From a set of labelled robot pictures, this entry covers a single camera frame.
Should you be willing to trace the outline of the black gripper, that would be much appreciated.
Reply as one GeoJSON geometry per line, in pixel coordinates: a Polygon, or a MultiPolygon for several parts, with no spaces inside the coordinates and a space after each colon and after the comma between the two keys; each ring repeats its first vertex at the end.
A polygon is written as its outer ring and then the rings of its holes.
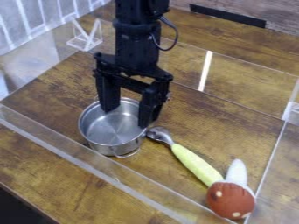
{"type": "Polygon", "coordinates": [[[169,99],[173,77],[157,66],[160,29],[129,31],[116,29],[116,53],[93,55],[98,104],[104,112],[120,105],[120,88],[141,95],[137,125],[145,128],[158,117],[169,99]]]}

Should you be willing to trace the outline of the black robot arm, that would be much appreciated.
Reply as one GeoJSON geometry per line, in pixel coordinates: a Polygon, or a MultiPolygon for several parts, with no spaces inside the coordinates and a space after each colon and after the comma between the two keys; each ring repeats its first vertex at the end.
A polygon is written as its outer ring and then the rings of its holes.
{"type": "Polygon", "coordinates": [[[141,95],[137,126],[158,117],[173,76],[158,66],[161,24],[169,0],[114,0],[116,53],[93,55],[98,104],[104,111],[120,105],[120,89],[141,95]]]}

